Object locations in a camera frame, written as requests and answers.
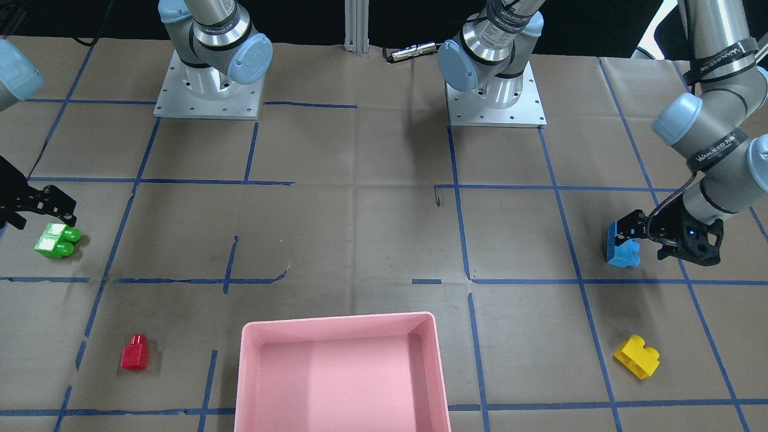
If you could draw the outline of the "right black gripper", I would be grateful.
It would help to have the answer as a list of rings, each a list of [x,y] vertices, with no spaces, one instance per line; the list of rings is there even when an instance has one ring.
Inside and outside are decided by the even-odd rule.
[[[28,185],[26,177],[9,161],[1,157],[1,228],[11,224],[24,230],[26,219],[19,215],[17,200],[24,196],[24,211],[47,214],[69,227],[75,227],[76,200],[54,184],[38,190]]]

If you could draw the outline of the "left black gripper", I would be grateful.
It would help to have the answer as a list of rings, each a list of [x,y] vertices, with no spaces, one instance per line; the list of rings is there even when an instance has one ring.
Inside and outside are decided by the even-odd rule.
[[[661,244],[656,259],[679,258],[702,267],[721,262],[724,222],[705,224],[686,210],[683,199],[674,199],[653,216],[636,209],[613,223],[613,241],[647,239]]]

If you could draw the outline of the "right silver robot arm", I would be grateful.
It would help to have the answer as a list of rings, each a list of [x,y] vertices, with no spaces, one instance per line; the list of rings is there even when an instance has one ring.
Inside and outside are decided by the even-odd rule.
[[[257,119],[274,50],[247,9],[236,1],[161,1],[157,10],[175,52],[154,115]],[[1,225],[24,229],[24,212],[76,224],[74,199],[52,184],[33,188],[21,170],[4,158],[1,162]]]

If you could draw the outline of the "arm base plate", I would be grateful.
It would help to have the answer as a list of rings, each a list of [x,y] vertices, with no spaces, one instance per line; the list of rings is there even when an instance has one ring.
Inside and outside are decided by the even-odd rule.
[[[453,126],[543,128],[548,123],[530,63],[521,76],[492,77],[484,88],[458,91],[446,84],[445,95]]]
[[[154,117],[257,120],[265,79],[249,85],[231,81],[212,67],[192,68],[173,52],[154,107]]]

